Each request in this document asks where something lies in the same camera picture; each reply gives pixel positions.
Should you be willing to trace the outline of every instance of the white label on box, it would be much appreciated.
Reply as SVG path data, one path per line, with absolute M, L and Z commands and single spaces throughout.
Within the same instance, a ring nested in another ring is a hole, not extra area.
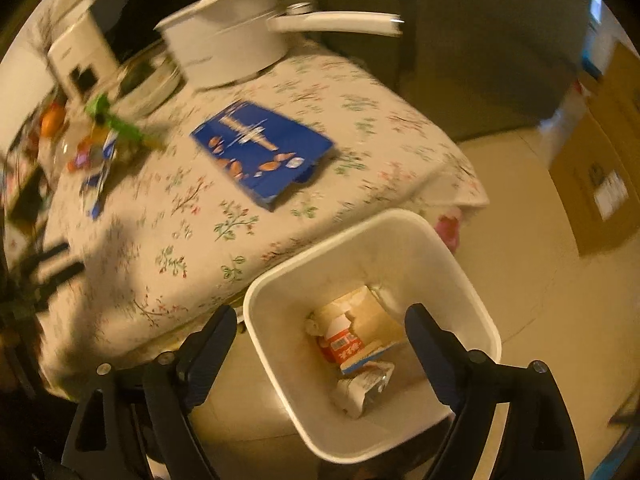
M 624 181 L 616 171 L 612 171 L 598 186 L 593 197 L 603 221 L 607 221 L 628 198 Z

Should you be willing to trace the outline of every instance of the screw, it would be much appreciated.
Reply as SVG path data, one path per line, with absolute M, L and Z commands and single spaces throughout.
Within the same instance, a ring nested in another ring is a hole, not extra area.
M 469 350 L 468 355 L 473 363 L 480 364 L 486 361 L 486 355 L 480 350 Z
M 109 372 L 111 372 L 111 365 L 110 365 L 109 363 L 102 363 L 100 366 L 98 366 L 98 367 L 95 369 L 95 372 L 96 372 L 98 375 L 106 375 L 106 374 L 108 374 Z
M 548 372 L 549 368 L 542 361 L 533 361 L 531 367 L 539 374 Z
M 162 352 L 158 356 L 158 362 L 161 365 L 170 365 L 171 363 L 174 362 L 174 359 L 175 359 L 175 354 L 173 352 Z

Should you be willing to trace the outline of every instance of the barcode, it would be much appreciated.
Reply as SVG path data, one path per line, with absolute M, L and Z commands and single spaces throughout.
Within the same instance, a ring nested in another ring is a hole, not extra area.
M 344 337 L 341 337 L 340 339 L 333 341 L 331 343 L 331 348 L 332 350 L 338 350 L 343 346 L 347 346 L 351 341 L 354 341 L 355 339 L 356 339 L 356 336 L 354 336 L 351 332 L 349 332 Z

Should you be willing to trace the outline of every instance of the trash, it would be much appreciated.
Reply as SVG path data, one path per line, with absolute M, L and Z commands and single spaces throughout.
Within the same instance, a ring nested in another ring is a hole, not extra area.
M 354 377 L 338 381 L 333 402 L 350 417 L 358 418 L 384 391 L 395 368 L 393 363 L 382 361 L 366 363 Z
M 324 338 L 343 374 L 406 341 L 402 326 L 366 285 L 313 311 L 305 321 L 305 331 Z

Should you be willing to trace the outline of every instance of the white pot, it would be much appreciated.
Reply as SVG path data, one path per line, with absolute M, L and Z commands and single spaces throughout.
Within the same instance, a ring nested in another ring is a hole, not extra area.
M 160 30 L 185 78 L 196 88 L 244 80 L 283 58 L 283 32 L 336 30 L 398 36 L 396 14 L 309 12 L 292 6 L 280 16 L 278 0 L 200 0 L 162 20 Z

